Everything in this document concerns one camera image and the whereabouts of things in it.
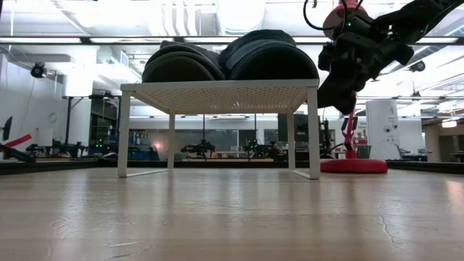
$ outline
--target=ceiling light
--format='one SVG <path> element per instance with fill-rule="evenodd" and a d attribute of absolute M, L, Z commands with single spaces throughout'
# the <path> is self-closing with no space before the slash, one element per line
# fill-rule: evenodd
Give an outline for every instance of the ceiling light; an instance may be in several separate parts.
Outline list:
<path fill-rule="evenodd" d="M 457 37 L 425 37 L 417 41 L 417 44 L 453 44 Z"/>
<path fill-rule="evenodd" d="M 455 120 L 444 120 L 442 122 L 443 128 L 454 128 L 457 126 L 457 122 Z"/>
<path fill-rule="evenodd" d="M 186 43 L 213 43 L 213 44 L 229 44 L 238 37 L 186 37 L 183 40 Z"/>
<path fill-rule="evenodd" d="M 95 44 L 160 44 L 162 41 L 173 41 L 172 38 L 140 38 L 140 37 L 93 37 Z"/>
<path fill-rule="evenodd" d="M 217 116 L 210 118 L 211 120 L 245 120 L 246 116 Z"/>
<path fill-rule="evenodd" d="M 132 59 L 150 59 L 153 54 L 131 54 L 129 55 Z"/>
<path fill-rule="evenodd" d="M 80 44 L 73 37 L 0 37 L 0 44 Z"/>

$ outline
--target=table top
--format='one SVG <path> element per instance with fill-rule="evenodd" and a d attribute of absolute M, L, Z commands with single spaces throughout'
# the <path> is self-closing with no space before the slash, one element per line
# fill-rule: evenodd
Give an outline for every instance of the table top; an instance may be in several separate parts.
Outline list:
<path fill-rule="evenodd" d="M 215 80 L 122 84 L 121 91 L 170 114 L 287 113 L 307 100 L 318 79 Z"/>

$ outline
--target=red object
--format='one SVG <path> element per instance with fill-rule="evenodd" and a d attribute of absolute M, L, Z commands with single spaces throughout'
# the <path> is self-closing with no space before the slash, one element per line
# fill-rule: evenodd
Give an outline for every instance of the red object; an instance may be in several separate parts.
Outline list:
<path fill-rule="evenodd" d="M 320 171 L 327 173 L 386 173 L 382 159 L 327 159 L 320 163 Z"/>
<path fill-rule="evenodd" d="M 30 134 L 24 135 L 21 138 L 15 139 L 14 141 L 10 141 L 9 143 L 5 144 L 5 146 L 12 148 L 14 146 L 18 146 L 20 144 L 25 143 L 26 141 L 29 141 L 32 139 L 32 136 Z"/>
<path fill-rule="evenodd" d="M 347 132 L 342 132 L 341 134 L 345 137 L 345 141 L 343 145 L 347 148 L 347 152 L 345 152 L 345 157 L 347 159 L 355 159 L 356 158 L 356 151 L 355 145 L 353 144 L 353 135 L 355 134 L 355 128 L 353 128 L 353 117 L 354 112 L 349 114 L 348 124 L 347 124 Z"/>
<path fill-rule="evenodd" d="M 324 160 L 320 163 L 320 171 L 327 173 L 386 173 L 388 166 L 385 160 L 356 159 L 356 151 L 353 145 L 353 135 L 355 134 L 356 126 L 353 127 L 353 122 L 354 112 L 349 114 L 347 132 L 341 133 L 345 137 L 346 159 Z"/>
<path fill-rule="evenodd" d="M 358 0 L 346 0 L 346 1 L 347 1 L 348 12 L 353 12 L 356 9 Z M 323 23 L 323 27 L 324 28 L 329 28 L 329 27 L 332 27 L 332 26 L 337 26 L 341 22 L 343 22 L 344 10 L 345 10 L 345 8 L 344 8 L 343 4 L 339 4 L 337 7 L 335 7 L 332 10 L 332 12 L 330 14 L 328 14 L 326 20 Z M 366 11 L 364 10 L 363 7 L 360 7 L 357 11 L 366 13 Z M 334 32 L 334 30 L 324 30 L 324 34 L 328 38 L 330 38 L 331 40 L 333 40 L 332 39 L 332 33 L 333 32 Z"/>
<path fill-rule="evenodd" d="M 364 140 L 364 139 L 363 139 L 363 140 L 355 140 L 355 143 L 356 143 L 357 145 L 367 145 L 367 144 L 368 144 L 368 141 L 366 141 L 366 140 Z"/>

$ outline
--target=floor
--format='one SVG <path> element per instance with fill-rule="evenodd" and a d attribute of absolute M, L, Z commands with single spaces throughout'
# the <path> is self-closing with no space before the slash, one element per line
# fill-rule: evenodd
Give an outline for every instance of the floor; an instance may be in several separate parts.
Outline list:
<path fill-rule="evenodd" d="M 464 176 L 0 177 L 0 260 L 463 260 Z"/>

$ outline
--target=camera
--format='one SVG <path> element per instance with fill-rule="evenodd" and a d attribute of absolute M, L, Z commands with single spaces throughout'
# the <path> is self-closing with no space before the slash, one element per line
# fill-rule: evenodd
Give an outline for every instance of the camera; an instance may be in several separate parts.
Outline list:
<path fill-rule="evenodd" d="M 422 61 L 416 62 L 414 65 L 411 65 L 411 66 L 409 67 L 409 70 L 410 70 L 411 72 L 413 72 L 413 73 L 414 73 L 414 72 L 422 72 L 422 71 L 425 70 L 425 69 L 426 69 L 426 63 L 425 63 L 425 62 L 422 62 Z"/>
<path fill-rule="evenodd" d="M 36 65 L 32 67 L 30 74 L 32 75 L 32 77 L 37 78 L 37 79 L 45 78 L 46 77 L 45 64 L 43 62 L 37 62 Z"/>

